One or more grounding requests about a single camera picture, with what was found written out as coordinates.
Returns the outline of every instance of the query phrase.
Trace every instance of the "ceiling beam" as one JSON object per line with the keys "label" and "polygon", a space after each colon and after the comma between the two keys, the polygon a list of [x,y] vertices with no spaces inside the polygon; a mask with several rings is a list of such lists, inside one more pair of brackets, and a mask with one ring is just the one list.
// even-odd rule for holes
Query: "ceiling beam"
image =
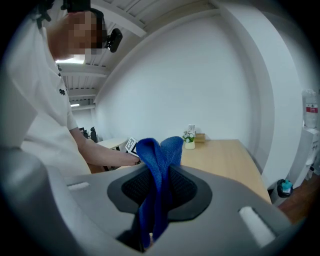
{"label": "ceiling beam", "polygon": [[84,105],[84,106],[73,106],[71,108],[72,111],[76,110],[89,110],[89,109],[94,109],[96,107],[96,104],[91,104],[91,105]]}
{"label": "ceiling beam", "polygon": [[69,98],[89,97],[89,96],[96,96],[96,95],[97,95],[96,89],[70,89],[68,92]]}
{"label": "ceiling beam", "polygon": [[140,38],[147,34],[144,30],[145,25],[140,20],[110,3],[101,0],[91,0],[91,7],[103,12],[106,20],[118,24]]}
{"label": "ceiling beam", "polygon": [[59,63],[63,76],[85,76],[106,78],[110,72],[103,66],[77,63]]}

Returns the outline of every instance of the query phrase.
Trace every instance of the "wooden desk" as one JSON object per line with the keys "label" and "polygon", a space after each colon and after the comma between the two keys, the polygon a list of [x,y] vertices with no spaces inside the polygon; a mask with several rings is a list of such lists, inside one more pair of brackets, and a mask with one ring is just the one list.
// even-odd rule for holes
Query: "wooden desk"
{"label": "wooden desk", "polygon": [[119,147],[121,144],[125,143],[127,140],[127,138],[110,138],[100,141],[98,142],[98,144],[108,149],[114,149]]}
{"label": "wooden desk", "polygon": [[237,139],[206,140],[193,150],[183,145],[181,164],[241,182],[271,204],[254,161]]}

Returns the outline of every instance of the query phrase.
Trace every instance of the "ceiling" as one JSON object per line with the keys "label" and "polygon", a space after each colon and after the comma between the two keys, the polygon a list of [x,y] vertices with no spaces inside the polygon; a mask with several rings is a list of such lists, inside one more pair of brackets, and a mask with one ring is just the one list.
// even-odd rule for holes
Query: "ceiling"
{"label": "ceiling", "polygon": [[[67,14],[60,10],[62,0],[55,0],[48,11],[51,26]],[[93,104],[95,95],[117,64],[140,41],[184,13],[214,9],[208,0],[91,0],[91,7],[103,12],[108,34],[120,29],[123,39],[115,53],[102,49],[99,54],[85,55],[85,64],[61,63],[61,74],[72,104]]]}

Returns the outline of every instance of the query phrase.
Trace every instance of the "blue towel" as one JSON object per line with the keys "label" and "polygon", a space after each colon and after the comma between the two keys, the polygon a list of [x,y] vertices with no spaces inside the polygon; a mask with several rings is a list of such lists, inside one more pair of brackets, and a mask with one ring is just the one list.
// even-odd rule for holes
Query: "blue towel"
{"label": "blue towel", "polygon": [[182,146],[180,137],[170,137],[161,142],[145,138],[136,145],[140,159],[150,169],[153,182],[150,193],[139,208],[140,234],[144,248],[150,245],[149,233],[156,241],[168,226],[168,210],[172,204],[170,193],[169,166],[180,165]]}

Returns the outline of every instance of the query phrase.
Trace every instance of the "small box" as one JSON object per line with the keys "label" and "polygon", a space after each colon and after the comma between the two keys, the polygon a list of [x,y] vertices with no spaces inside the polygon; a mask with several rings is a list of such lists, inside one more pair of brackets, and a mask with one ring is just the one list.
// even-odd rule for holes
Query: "small box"
{"label": "small box", "polygon": [[131,137],[127,142],[127,144],[125,145],[125,149],[128,151],[128,153],[138,158],[139,156],[137,154],[137,149],[136,149],[137,143],[138,143],[138,140]]}
{"label": "small box", "polygon": [[194,138],[195,143],[205,143],[206,142],[206,134],[205,133],[197,133]]}

